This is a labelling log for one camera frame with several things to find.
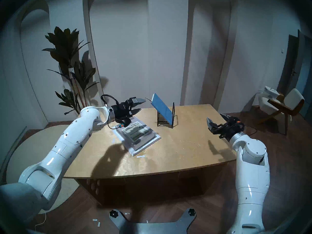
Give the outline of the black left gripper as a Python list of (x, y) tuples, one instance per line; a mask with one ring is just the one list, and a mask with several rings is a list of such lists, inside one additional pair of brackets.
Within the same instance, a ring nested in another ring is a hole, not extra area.
[(132, 107), (136, 107), (145, 102), (145, 99), (131, 97), (125, 102), (112, 105), (111, 108), (115, 116), (115, 122), (131, 122), (130, 118), (141, 111), (141, 108), (132, 109)]

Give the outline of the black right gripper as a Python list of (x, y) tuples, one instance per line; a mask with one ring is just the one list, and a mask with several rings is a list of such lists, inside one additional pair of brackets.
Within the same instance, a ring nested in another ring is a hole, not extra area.
[(213, 135), (219, 135), (220, 139), (225, 138), (226, 140), (231, 140), (235, 134), (244, 131), (245, 125), (240, 120), (231, 120), (232, 116), (228, 114), (220, 113), (220, 116), (227, 121), (225, 124), (217, 125), (207, 117), (207, 126)]

